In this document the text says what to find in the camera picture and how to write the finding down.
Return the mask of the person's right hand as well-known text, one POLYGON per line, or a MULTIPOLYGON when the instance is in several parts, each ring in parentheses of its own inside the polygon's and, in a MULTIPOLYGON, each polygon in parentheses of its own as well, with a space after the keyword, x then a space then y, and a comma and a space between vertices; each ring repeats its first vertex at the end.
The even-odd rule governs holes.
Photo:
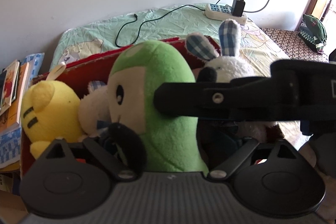
POLYGON ((335 133, 311 136, 299 152, 311 166, 335 178, 335 133))

